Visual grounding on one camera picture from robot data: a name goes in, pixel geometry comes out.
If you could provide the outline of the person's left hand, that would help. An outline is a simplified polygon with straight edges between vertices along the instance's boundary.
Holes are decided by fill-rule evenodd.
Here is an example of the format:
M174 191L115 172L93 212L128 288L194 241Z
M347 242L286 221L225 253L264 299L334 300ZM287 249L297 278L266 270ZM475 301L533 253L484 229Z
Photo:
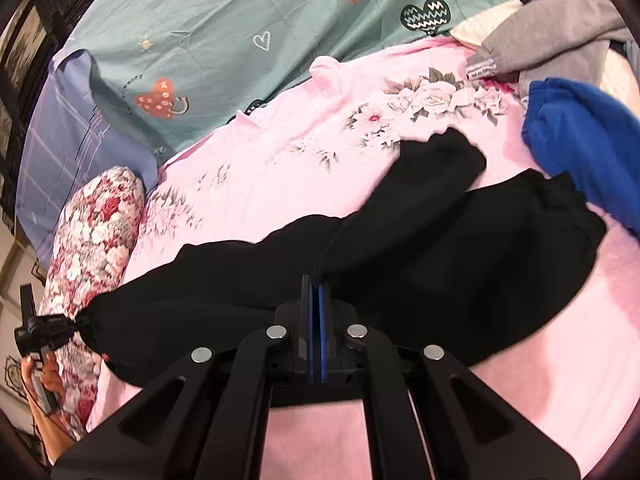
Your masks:
M21 367L32 408L36 406L46 416L56 413L64 401L65 389L54 352L44 350L39 356L25 356Z

